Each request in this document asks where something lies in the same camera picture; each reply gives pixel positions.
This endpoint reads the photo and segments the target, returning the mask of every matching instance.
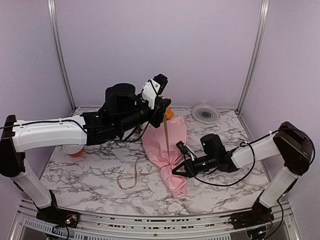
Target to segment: pink plastic bag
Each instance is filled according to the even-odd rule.
[[[187,142],[187,126],[183,116],[167,121],[169,137],[169,155],[165,136],[164,124],[160,127],[149,127],[143,137],[142,144],[149,160],[160,168],[160,176],[174,198],[185,196],[187,180],[183,176],[172,174],[182,159],[182,154],[176,146],[179,141]]]

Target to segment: metal frame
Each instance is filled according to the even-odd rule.
[[[284,219],[293,226],[293,213],[288,202],[282,203]],[[70,228],[70,240],[218,240],[230,238],[230,234],[244,232],[264,224],[235,230],[229,223],[232,213],[246,211],[249,208],[219,213],[186,216],[132,216],[79,211],[77,228]],[[272,208],[274,223],[282,217],[280,206]],[[9,236],[10,240],[19,240],[23,228],[28,227],[57,237],[66,237],[64,228],[53,231],[54,224],[36,219],[37,209],[31,200],[23,199],[18,208]]]
[[[246,75],[245,83],[243,86],[243,90],[241,93],[241,97],[236,109],[236,113],[240,114],[242,109],[244,108],[244,105],[246,103],[249,89],[253,80],[253,76],[255,73],[255,68],[258,60],[258,56],[261,50],[262,42],[264,39],[265,35],[265,30],[266,30],[266,24],[267,24],[267,16],[268,16],[268,10],[269,10],[269,0],[262,0],[262,5],[261,5],[261,12],[260,12],[260,18],[259,18],[259,23],[258,23],[258,30],[256,33],[256,38],[255,38],[255,44],[253,48],[253,53],[249,65],[249,69]]]
[[[76,103],[71,91],[67,69],[64,61],[64,56],[62,53],[62,47],[61,47],[60,35],[59,35],[59,29],[58,29],[58,21],[57,21],[57,15],[56,15],[55,0],[48,0],[48,8],[49,8],[50,23],[51,23],[53,39],[54,39],[54,46],[55,46],[55,51],[56,51],[58,62],[59,62],[63,85],[65,88],[69,105],[72,111],[74,111],[76,109]]]

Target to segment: purple wall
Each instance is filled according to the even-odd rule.
[[[267,27],[243,117],[257,138],[290,121],[307,132],[320,153],[320,1],[270,1]],[[280,158],[266,161],[274,176]],[[320,161],[290,192],[304,240],[319,239]]]
[[[257,0],[57,0],[77,106],[100,106],[105,88],[169,78],[173,106],[237,107],[255,43]]]
[[[47,2],[0,0],[0,6],[0,126],[10,114],[23,120],[69,115]],[[27,152],[38,176],[50,151]],[[21,196],[8,178],[0,176],[0,239],[8,239]]]

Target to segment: marble table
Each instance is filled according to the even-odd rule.
[[[75,114],[91,109],[78,109]],[[185,116],[188,145],[197,156],[202,156],[200,138],[209,133],[220,135],[226,150],[247,140],[234,111],[221,110],[220,120],[214,126],[195,121],[188,108],[176,108],[175,116]],[[119,174],[123,187],[134,184],[135,163],[143,175],[137,178],[133,189],[121,190],[117,184]],[[211,175],[199,174],[204,181],[229,184],[243,177],[250,165],[237,172],[216,171]],[[60,207],[80,211],[120,215],[179,216],[224,212],[251,207],[268,179],[262,164],[257,162],[252,173],[242,182],[230,187],[203,184],[187,179],[187,195],[173,198],[160,178],[159,169],[147,158],[142,143],[107,142],[86,146],[80,157],[66,155],[57,146],[44,170],[41,182],[53,190]]]

